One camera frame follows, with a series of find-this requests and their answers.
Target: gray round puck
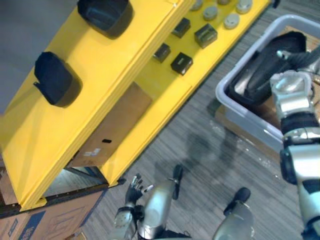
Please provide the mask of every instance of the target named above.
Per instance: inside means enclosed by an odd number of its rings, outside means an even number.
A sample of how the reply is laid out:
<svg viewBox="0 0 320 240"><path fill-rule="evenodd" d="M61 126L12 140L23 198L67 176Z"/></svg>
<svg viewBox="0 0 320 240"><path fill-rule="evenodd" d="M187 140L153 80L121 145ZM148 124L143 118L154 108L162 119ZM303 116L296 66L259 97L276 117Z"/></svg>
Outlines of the gray round puck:
<svg viewBox="0 0 320 240"><path fill-rule="evenodd" d="M250 11L252 4L252 0L239 0L236 5L236 11L239 14L246 14Z"/></svg>
<svg viewBox="0 0 320 240"><path fill-rule="evenodd" d="M206 21L211 21L217 15L218 15L218 8L215 6L209 6L203 12L203 18Z"/></svg>
<svg viewBox="0 0 320 240"><path fill-rule="evenodd" d="M236 13L231 13L224 19L223 23L226 29L234 29L236 26L238 26L239 21L239 15Z"/></svg>
<svg viewBox="0 0 320 240"><path fill-rule="evenodd" d="M190 11L198 11L202 7L203 3L204 0L196 0L196 2L190 8Z"/></svg>

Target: floor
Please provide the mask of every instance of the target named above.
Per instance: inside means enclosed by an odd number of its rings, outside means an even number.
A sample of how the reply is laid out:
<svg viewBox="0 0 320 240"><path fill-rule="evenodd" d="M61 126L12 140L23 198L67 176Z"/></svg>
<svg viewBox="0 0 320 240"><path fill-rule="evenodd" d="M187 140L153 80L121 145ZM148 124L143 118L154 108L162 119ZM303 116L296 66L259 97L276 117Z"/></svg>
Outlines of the floor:
<svg viewBox="0 0 320 240"><path fill-rule="evenodd" d="M6 33L0 39L0 113L75 3L0 1L0 26ZM167 223L170 230L211 239L224 219L223 209L237 189L245 186L252 193L248 204L255 216L255 239L301 239L303 226L296 187L282 180L275 160L226 130L215 121L213 112L218 106L218 82L273 20L284 14L297 14L320 22L319 13L319 0L282 0L277 9L267 9L127 171L125 178L130 180L140 173L148 185L170 177L176 164L183 165L180 196L171 205ZM55 184L68 179L65 174ZM91 184L74 181L78 182L77 187ZM128 184L110 189L102 199L83 227L88 239L106 239L117 209L124 204ZM143 204L146 198L147 195L139 203Z"/></svg>

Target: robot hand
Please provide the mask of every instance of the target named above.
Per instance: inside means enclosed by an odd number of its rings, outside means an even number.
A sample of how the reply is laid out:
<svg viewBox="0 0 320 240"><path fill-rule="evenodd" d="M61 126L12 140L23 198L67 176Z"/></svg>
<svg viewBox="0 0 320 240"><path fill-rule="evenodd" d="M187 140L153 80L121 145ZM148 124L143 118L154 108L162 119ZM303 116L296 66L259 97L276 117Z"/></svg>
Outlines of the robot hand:
<svg viewBox="0 0 320 240"><path fill-rule="evenodd" d="M277 53L298 71L275 74L270 80L281 121L284 149L282 177L297 185L304 239L320 239L320 126L312 103L312 79L320 73L320 46L309 53Z"/></svg>
<svg viewBox="0 0 320 240"><path fill-rule="evenodd" d="M125 205L133 205L133 207L136 205L139 198L142 197L142 184L141 175L138 173L134 176L131 184L129 185L126 194L125 194Z"/></svg>

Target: gray carpet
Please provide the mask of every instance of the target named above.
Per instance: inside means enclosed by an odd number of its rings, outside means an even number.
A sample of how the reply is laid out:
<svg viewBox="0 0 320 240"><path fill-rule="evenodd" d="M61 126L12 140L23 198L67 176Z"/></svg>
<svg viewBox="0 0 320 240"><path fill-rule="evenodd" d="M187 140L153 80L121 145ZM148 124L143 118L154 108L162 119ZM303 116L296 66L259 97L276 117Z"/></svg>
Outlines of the gray carpet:
<svg viewBox="0 0 320 240"><path fill-rule="evenodd" d="M297 14L320 22L319 13L320 2L314 0L281 1L278 9L267 9L127 171L127 179L140 173L150 184L170 177L176 164L184 166L180 196L171 205L168 229L211 239L224 219L226 204L245 186L252 193L248 204L255 216L255 239L301 239L296 187L282 180L275 160L215 121L214 98L218 82L273 20ZM102 199L83 227L89 239L106 239L117 209L124 204L128 184L110 189Z"/></svg>

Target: gray plastic bin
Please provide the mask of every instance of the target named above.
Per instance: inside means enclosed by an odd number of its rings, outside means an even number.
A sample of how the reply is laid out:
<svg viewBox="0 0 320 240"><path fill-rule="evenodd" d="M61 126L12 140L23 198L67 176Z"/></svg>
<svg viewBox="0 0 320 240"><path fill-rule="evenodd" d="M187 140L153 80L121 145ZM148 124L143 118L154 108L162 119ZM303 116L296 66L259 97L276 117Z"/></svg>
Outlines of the gray plastic bin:
<svg viewBox="0 0 320 240"><path fill-rule="evenodd" d="M215 89L217 99L226 106L225 116L227 119L264 142L276 152L280 152L283 148L283 135L281 131L228 97L225 90L228 88L232 79L234 79L243 66L250 60L252 55L256 51L261 51L274 37L278 36L286 26L291 26L306 34L320 38L319 23L292 14L281 16L265 30L259 40L249 48L233 70L219 82Z"/></svg>

